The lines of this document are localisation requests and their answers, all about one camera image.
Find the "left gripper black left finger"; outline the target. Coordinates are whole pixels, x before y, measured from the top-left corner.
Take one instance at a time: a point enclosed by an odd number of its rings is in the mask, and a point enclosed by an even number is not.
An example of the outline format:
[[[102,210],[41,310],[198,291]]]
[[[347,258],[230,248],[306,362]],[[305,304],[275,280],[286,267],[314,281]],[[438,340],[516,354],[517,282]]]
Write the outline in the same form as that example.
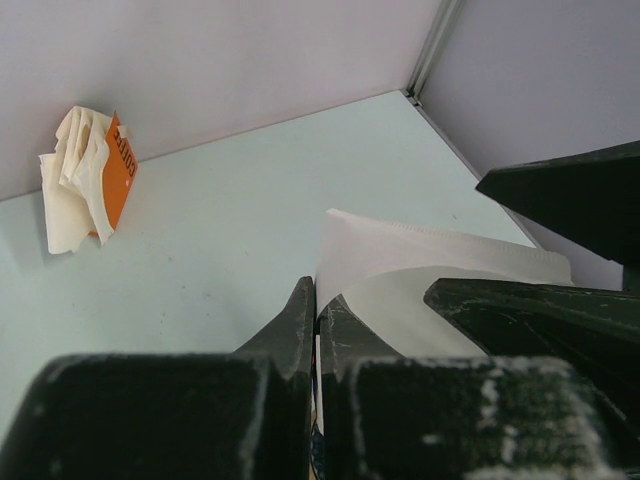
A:
[[[34,379],[5,479],[305,479],[315,288],[227,354],[69,355]]]

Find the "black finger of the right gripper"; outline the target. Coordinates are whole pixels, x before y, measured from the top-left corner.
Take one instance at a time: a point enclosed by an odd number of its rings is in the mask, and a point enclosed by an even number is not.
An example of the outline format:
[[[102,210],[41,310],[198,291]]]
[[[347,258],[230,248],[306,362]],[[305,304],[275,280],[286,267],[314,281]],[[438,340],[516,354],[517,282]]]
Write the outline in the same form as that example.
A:
[[[563,359],[622,419],[638,424],[638,295],[441,278],[424,302],[490,356]]]
[[[495,168],[476,190],[625,267],[639,266],[639,143]]]

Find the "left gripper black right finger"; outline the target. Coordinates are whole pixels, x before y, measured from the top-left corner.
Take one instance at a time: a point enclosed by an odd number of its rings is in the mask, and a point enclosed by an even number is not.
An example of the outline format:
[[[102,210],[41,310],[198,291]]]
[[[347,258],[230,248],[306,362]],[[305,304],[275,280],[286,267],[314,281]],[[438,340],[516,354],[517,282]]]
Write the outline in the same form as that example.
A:
[[[553,357],[407,358],[320,313],[329,479],[635,479],[639,441]]]

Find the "single white paper filter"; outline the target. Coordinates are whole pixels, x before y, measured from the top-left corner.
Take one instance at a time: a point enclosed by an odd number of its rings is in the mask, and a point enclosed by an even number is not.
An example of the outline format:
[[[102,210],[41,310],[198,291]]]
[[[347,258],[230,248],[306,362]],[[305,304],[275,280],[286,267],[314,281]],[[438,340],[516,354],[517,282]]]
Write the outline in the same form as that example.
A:
[[[572,282],[568,259],[554,252],[328,211],[316,271],[320,309],[342,296],[356,317],[403,356],[482,356],[424,303],[425,292],[440,278]]]

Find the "white paper coffee filters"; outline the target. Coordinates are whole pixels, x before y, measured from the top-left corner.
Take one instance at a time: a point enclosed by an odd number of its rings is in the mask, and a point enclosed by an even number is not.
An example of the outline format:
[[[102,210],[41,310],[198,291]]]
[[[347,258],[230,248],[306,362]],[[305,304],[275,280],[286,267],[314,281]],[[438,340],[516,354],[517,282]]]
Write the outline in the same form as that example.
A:
[[[97,237],[87,203],[90,163],[97,136],[106,132],[112,116],[72,107],[56,130],[54,151],[39,156],[47,247],[53,255],[75,253],[86,237]]]

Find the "blue glass dripper cone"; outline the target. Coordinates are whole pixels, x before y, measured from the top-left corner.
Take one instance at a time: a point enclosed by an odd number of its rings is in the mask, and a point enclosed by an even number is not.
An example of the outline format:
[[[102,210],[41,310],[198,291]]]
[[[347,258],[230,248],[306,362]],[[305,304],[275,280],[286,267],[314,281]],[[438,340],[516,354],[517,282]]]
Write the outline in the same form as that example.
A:
[[[310,479],[325,480],[324,436],[317,422],[312,425],[309,448]]]

